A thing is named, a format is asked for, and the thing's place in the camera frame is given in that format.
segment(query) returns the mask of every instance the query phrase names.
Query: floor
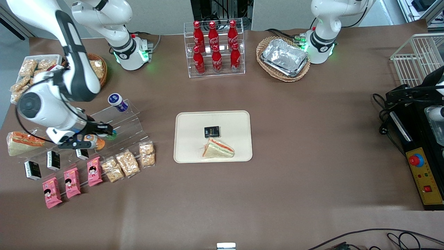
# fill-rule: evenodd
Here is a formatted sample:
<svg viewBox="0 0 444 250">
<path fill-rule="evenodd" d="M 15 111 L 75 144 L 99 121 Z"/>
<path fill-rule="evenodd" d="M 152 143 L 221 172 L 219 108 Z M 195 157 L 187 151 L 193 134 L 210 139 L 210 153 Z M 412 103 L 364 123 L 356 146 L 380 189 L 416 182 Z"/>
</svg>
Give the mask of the floor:
<svg viewBox="0 0 444 250">
<path fill-rule="evenodd" d="M 396 0 L 376 0 L 360 26 L 380 26 L 402 23 L 405 23 L 405 20 Z M 45 33 L 38 31 L 34 33 L 45 37 Z M 2 79 L 0 85 L 3 85 L 0 88 L 0 126 L 3 124 L 10 104 L 9 87 L 15 83 L 17 72 L 23 58 L 28 55 L 28 41 L 21 41 L 4 26 L 0 25 L 0 76 Z"/>
</svg>

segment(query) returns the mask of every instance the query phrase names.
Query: red bottle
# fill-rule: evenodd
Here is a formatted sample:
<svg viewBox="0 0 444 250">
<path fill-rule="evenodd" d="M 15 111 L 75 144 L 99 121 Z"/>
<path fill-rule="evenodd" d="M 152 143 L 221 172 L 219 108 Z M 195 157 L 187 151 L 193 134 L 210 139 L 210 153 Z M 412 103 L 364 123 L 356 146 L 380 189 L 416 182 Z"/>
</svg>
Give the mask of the red bottle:
<svg viewBox="0 0 444 250">
<path fill-rule="evenodd" d="M 199 47 L 199 52 L 204 53 L 205 52 L 205 41 L 203 39 L 203 32 L 200 29 L 199 21 L 194 21 L 194 43 L 196 46 Z"/>
<path fill-rule="evenodd" d="M 194 66 L 196 67 L 197 74 L 201 76 L 205 74 L 205 65 L 203 63 L 203 56 L 200 53 L 199 46 L 197 45 L 194 46 L 193 50 L 194 50 L 194 56 L 193 56 Z"/>
<path fill-rule="evenodd" d="M 233 51 L 231 51 L 231 71 L 239 72 L 241 70 L 241 53 L 239 52 L 239 44 L 232 44 Z"/>
<path fill-rule="evenodd" d="M 236 30 L 236 21 L 230 21 L 230 30 L 228 31 L 228 49 L 231 51 L 233 44 L 238 43 L 238 31 Z"/>
<path fill-rule="evenodd" d="M 215 74 L 222 73 L 222 55 L 219 52 L 219 45 L 214 48 L 213 55 L 211 56 L 213 60 L 213 70 Z"/>
<path fill-rule="evenodd" d="M 208 39 L 210 40 L 211 51 L 219 51 L 219 34 L 216 31 L 216 23 L 210 21 L 210 32 L 208 33 Z"/>
</svg>

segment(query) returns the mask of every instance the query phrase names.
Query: aluminum foil container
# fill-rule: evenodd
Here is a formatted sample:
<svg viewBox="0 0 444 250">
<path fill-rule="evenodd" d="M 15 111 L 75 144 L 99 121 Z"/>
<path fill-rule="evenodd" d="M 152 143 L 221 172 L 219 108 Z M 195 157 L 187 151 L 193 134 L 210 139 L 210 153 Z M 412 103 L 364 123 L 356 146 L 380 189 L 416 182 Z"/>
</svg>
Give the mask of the aluminum foil container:
<svg viewBox="0 0 444 250">
<path fill-rule="evenodd" d="M 261 59 L 287 76 L 295 77 L 308 61 L 308 54 L 282 39 L 274 39 L 261 55 Z"/>
</svg>

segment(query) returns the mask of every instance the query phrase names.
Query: small black box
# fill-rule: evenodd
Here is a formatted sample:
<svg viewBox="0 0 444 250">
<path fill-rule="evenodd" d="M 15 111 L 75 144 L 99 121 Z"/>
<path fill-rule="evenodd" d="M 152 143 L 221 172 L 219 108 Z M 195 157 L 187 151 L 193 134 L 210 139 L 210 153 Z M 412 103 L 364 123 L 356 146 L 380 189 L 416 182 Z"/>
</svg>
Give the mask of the small black box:
<svg viewBox="0 0 444 250">
<path fill-rule="evenodd" d="M 85 161 L 89 158 L 88 150 L 86 150 L 86 149 L 76 149 L 75 154 L 76 154 L 77 158 L 79 158 L 80 160 Z"/>
<path fill-rule="evenodd" d="M 60 155 L 54 151 L 47 152 L 47 168 L 57 171 L 60 170 Z"/>
<path fill-rule="evenodd" d="M 40 173 L 39 164 L 33 161 L 25 162 L 25 171 L 26 171 L 26 178 L 28 179 L 36 181 L 42 177 L 42 174 Z"/>
<path fill-rule="evenodd" d="M 219 126 L 206 127 L 204 130 L 205 130 L 205 138 L 220 137 Z"/>
</svg>

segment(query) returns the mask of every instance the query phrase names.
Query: table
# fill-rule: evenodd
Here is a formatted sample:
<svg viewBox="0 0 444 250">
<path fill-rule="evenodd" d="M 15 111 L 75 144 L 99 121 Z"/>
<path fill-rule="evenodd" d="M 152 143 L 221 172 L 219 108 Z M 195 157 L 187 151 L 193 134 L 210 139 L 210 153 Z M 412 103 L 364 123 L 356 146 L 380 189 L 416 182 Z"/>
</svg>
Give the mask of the table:
<svg viewBox="0 0 444 250">
<path fill-rule="evenodd" d="M 182 36 L 164 36 L 153 62 L 133 72 L 116 63 L 103 39 L 83 40 L 107 60 L 109 81 L 94 101 L 73 105 L 95 113 L 112 92 L 131 99 L 156 143 L 157 165 L 48 210 L 40 182 L 25 178 L 3 143 L 1 248 L 203 250 L 236 242 L 239 250 L 308 249 L 371 227 L 444 238 L 443 212 L 422 211 L 405 159 L 378 133 L 379 107 L 371 101 L 399 84 L 389 56 L 426 31 L 423 21 L 345 28 L 328 61 L 290 84 L 255 59 L 268 32 L 246 32 L 245 75 L 197 79 L 188 78 Z M 31 39 L 30 46 L 33 55 L 62 53 L 54 40 Z M 0 138 L 18 129 L 12 108 Z M 250 113 L 253 159 L 175 163 L 176 115 L 217 110 Z M 383 232 L 344 240 L 389 246 Z"/>
</svg>

